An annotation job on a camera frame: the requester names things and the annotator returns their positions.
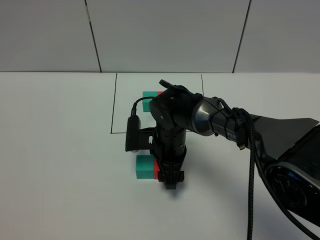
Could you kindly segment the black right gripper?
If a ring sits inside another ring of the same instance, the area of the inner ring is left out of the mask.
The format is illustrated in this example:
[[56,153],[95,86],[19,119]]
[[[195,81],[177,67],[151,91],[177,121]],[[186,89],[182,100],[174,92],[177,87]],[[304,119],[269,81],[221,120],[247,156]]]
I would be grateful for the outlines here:
[[165,91],[149,102],[156,126],[138,130],[138,149],[149,150],[155,157],[154,179],[163,181],[167,190],[175,190],[185,179],[181,168],[187,153],[186,131],[195,130],[193,114],[200,94],[163,79],[159,84]]

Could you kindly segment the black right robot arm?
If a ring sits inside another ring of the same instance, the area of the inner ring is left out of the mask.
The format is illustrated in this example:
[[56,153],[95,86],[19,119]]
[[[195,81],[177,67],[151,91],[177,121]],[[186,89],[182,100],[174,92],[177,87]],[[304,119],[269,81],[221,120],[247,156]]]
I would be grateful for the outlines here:
[[250,150],[265,187],[284,213],[320,223],[320,123],[312,118],[276,119],[229,107],[218,97],[192,93],[165,80],[164,92],[149,97],[155,127],[142,129],[137,109],[127,122],[125,149],[149,150],[159,164],[159,181],[174,189],[184,180],[186,132],[222,136]]

